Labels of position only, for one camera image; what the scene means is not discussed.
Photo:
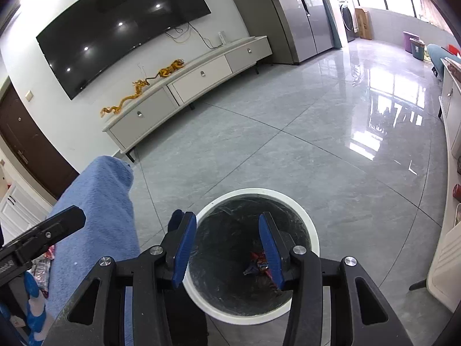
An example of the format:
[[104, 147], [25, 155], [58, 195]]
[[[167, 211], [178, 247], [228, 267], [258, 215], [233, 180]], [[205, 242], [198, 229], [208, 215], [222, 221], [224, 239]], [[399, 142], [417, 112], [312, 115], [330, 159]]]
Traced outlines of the blue white gloved left hand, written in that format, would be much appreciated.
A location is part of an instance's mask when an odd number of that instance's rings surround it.
[[1, 287], [1, 345], [43, 345], [53, 322], [29, 272]]

